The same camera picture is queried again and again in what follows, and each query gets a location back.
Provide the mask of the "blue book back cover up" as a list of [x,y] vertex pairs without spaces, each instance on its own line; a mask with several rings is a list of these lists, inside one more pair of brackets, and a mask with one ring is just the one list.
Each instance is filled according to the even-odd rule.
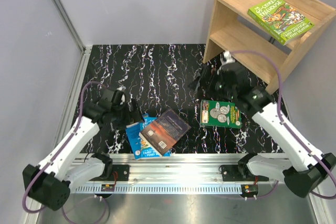
[[[145,122],[145,119],[148,118],[149,115],[144,114],[142,117]],[[129,125],[125,130],[135,159],[140,159],[141,157],[141,138],[139,137],[139,133],[144,122]]]

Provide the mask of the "blue 26-storey treehouse book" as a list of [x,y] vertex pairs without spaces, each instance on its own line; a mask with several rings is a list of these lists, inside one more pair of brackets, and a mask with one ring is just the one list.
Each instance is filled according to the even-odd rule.
[[170,156],[172,145],[169,142],[169,136],[156,122],[157,118],[148,117],[143,123],[139,133],[141,138],[141,157],[140,158],[157,158]]

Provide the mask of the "dark Tale of Two Cities book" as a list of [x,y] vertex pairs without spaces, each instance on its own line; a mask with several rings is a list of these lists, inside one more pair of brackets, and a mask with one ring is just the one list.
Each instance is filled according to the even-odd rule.
[[189,130],[186,123],[174,110],[168,109],[139,133],[141,140],[159,155],[166,154]]

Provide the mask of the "lime green treehouse book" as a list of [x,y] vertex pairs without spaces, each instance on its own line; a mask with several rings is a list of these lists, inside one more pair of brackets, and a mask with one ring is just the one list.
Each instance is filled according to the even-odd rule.
[[247,14],[282,45],[314,27],[314,23],[284,0],[266,0],[250,7]]

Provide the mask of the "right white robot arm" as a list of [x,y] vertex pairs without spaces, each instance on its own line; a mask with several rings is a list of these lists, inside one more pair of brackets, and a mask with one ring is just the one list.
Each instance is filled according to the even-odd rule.
[[262,87],[252,87],[240,63],[226,62],[220,67],[204,64],[189,87],[202,88],[212,99],[233,101],[237,109],[261,126],[286,153],[286,162],[247,154],[238,162],[241,179],[251,180],[254,176],[275,179],[300,198],[313,194],[327,177],[335,181],[332,175],[335,155],[323,153],[311,144],[284,116],[280,100],[275,101]]

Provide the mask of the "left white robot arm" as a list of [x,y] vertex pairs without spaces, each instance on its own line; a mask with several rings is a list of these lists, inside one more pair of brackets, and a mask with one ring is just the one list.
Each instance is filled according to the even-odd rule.
[[96,102],[81,102],[79,115],[61,142],[38,165],[24,168],[23,207],[27,207],[26,198],[30,197],[44,208],[57,211],[75,189],[89,180],[110,179],[115,172],[108,154],[94,153],[83,164],[75,168],[70,165],[103,128],[121,131],[139,122],[143,122],[143,116],[137,100],[128,100],[122,89],[106,88]]

